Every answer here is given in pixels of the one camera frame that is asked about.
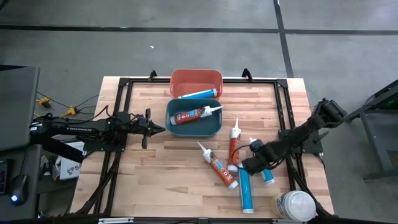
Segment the yellow connector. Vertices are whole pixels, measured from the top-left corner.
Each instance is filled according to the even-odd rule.
[[[38,102],[40,105],[44,106],[47,109],[51,108],[49,101],[50,101],[50,98],[48,98],[48,97],[36,100],[36,102]]]
[[[73,105],[70,105],[67,112],[65,114],[61,115],[61,117],[68,116],[68,115],[76,116],[76,114],[77,114],[76,108]]]

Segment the caulk tube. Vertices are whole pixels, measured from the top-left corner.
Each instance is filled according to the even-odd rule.
[[[255,140],[257,140],[257,139],[253,139],[253,138],[249,138],[249,139],[250,139],[250,144],[252,142],[254,142]],[[264,180],[265,184],[273,184],[275,182],[274,176],[272,175],[271,170],[264,169],[263,171],[261,171],[261,176],[262,176],[262,179]]]
[[[234,164],[238,164],[239,152],[235,150],[239,146],[241,140],[241,130],[238,128],[238,118],[236,118],[235,127],[231,130],[229,140],[229,159],[228,159],[228,170],[230,172],[237,172],[238,168]]]
[[[205,106],[199,109],[191,110],[184,113],[179,113],[175,116],[170,117],[170,122],[172,125],[183,124],[198,120],[200,118],[205,118],[213,114],[213,111],[221,109],[223,106],[218,106],[215,108],[210,108],[210,106]]]
[[[250,175],[244,169],[239,169],[239,183],[241,184],[241,199],[243,213],[253,213],[253,200],[251,197]]]
[[[196,93],[191,93],[183,96],[179,96],[179,99],[204,99],[204,98],[211,98],[217,96],[217,90],[215,88],[199,91]]]
[[[238,186],[238,182],[228,172],[225,166],[217,159],[216,155],[210,149],[206,149],[202,144],[200,144],[200,142],[198,142],[198,144],[203,151],[203,157],[205,158],[205,160],[217,172],[219,177],[221,177],[221,179],[228,186],[228,188],[232,190],[236,186]]]

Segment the teal plastic bin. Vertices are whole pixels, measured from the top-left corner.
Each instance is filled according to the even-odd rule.
[[[166,129],[173,135],[182,138],[211,138],[221,129],[223,114],[222,109],[216,110],[211,116],[196,121],[172,125],[170,117],[179,113],[188,112],[204,106],[211,108],[221,106],[212,99],[174,99],[167,104]]]

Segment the wooden tabletop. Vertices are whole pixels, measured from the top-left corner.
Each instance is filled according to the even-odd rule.
[[[114,107],[119,78],[104,77],[96,113],[106,105]],[[307,93],[303,79],[287,81],[298,126],[310,116]],[[280,93],[284,106],[283,91]],[[171,99],[167,83],[134,84],[129,112],[145,114],[145,109],[150,108],[153,122],[164,126],[166,105]],[[222,161],[228,158],[229,133],[236,118],[242,130],[241,145],[247,144],[249,137],[263,142],[277,139],[280,128],[272,85],[224,84],[220,103],[224,106],[221,130],[215,137],[200,141]],[[276,216],[269,209],[270,198],[289,191],[285,163],[272,170],[275,178],[272,185],[264,185],[261,176],[254,175],[251,177],[254,213],[243,214],[239,187],[228,190],[222,183],[203,159],[198,139],[176,138],[164,131],[148,139],[147,149],[141,149],[141,139],[141,135],[128,136],[119,166],[112,216],[273,218]],[[249,149],[240,152],[242,159],[250,155]],[[71,212],[81,208],[98,186],[103,156],[103,152],[95,152],[83,161]],[[303,164],[309,189],[333,213],[321,162],[314,155],[305,154]]]

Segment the gray floor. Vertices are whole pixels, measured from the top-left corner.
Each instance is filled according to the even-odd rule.
[[[279,2],[287,29],[398,29],[398,1]],[[277,28],[272,0],[11,0],[0,12],[0,22]],[[305,79],[311,105],[327,97],[350,112],[398,78],[395,35],[287,35],[287,44],[294,76]],[[151,70],[170,75],[176,68],[214,68],[236,77],[247,67],[256,77],[286,77],[278,34],[0,30],[1,63],[39,66],[39,90],[68,105],[97,94],[105,75],[148,75]],[[63,108],[55,109],[63,113]],[[36,112],[45,113],[41,108]],[[398,179],[362,180],[363,174],[379,168],[361,123],[343,124],[322,143],[335,213],[396,222]],[[56,203],[59,211],[66,209],[69,196],[52,196],[63,198]]]

